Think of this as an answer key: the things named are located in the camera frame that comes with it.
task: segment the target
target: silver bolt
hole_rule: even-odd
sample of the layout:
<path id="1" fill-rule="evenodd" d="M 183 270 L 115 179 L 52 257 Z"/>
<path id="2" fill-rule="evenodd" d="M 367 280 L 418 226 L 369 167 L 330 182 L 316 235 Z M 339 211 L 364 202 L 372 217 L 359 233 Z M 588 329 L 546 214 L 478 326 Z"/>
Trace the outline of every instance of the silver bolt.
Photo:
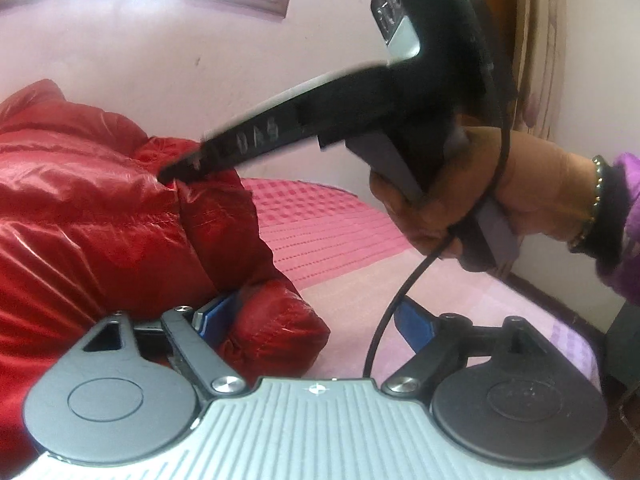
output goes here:
<path id="1" fill-rule="evenodd" d="M 410 394 L 418 389 L 420 381 L 413 377 L 394 377 L 385 386 L 395 394 Z"/>
<path id="2" fill-rule="evenodd" d="M 236 394 L 246 388 L 246 383 L 240 377 L 227 375 L 213 381 L 211 387 L 219 394 Z"/>

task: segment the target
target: black wristband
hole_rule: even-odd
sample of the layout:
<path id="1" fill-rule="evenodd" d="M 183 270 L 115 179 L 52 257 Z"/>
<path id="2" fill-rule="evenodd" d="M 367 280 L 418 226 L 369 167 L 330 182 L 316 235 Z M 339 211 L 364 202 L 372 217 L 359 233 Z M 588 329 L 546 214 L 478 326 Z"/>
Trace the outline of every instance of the black wristband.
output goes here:
<path id="1" fill-rule="evenodd" d="M 572 249 L 595 258 L 604 270 L 620 262 L 622 236 L 631 200 L 622 166 L 602 167 L 602 195 L 598 215 L 584 240 Z"/>

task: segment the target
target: red jacket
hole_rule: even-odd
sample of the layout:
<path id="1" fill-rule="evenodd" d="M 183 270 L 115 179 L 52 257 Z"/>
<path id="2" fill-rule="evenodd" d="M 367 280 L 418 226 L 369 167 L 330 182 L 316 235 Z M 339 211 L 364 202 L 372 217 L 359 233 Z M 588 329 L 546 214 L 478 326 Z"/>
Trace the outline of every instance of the red jacket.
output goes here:
<path id="1" fill-rule="evenodd" d="M 187 186 L 157 170 L 195 143 L 69 103 L 43 80 L 0 105 L 0 478 L 34 458 L 22 402 L 99 319 L 155 319 L 242 288 L 221 354 L 249 380 L 299 376 L 329 331 L 273 266 L 235 171 Z"/>

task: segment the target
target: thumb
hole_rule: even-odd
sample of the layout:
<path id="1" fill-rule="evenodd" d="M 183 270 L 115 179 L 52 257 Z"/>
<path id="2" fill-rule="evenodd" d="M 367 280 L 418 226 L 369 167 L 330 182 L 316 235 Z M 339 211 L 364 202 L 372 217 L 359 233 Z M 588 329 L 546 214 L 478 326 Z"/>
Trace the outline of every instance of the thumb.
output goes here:
<path id="1" fill-rule="evenodd" d="M 500 146 L 481 133 L 468 137 L 469 145 L 445 163 L 420 208 L 429 229 L 444 230 L 462 220 L 494 174 Z"/>

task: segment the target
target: bracelet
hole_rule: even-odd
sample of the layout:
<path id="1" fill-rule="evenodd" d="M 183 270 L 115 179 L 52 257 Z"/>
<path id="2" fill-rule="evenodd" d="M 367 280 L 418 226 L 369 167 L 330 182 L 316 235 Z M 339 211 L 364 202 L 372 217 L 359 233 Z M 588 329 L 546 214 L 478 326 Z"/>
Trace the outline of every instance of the bracelet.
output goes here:
<path id="1" fill-rule="evenodd" d="M 598 218 L 598 213 L 600 211 L 602 203 L 603 174 L 604 168 L 606 167 L 607 163 L 601 155 L 596 155 L 591 160 L 596 166 L 596 199 L 593 202 L 593 206 L 591 207 L 591 216 L 584 221 L 580 233 L 578 233 L 578 235 L 573 240 L 567 243 L 569 251 L 571 251 L 572 253 L 580 252 L 580 245 L 589 235 L 591 229 L 593 229 L 593 225 L 596 223 L 596 219 Z"/>

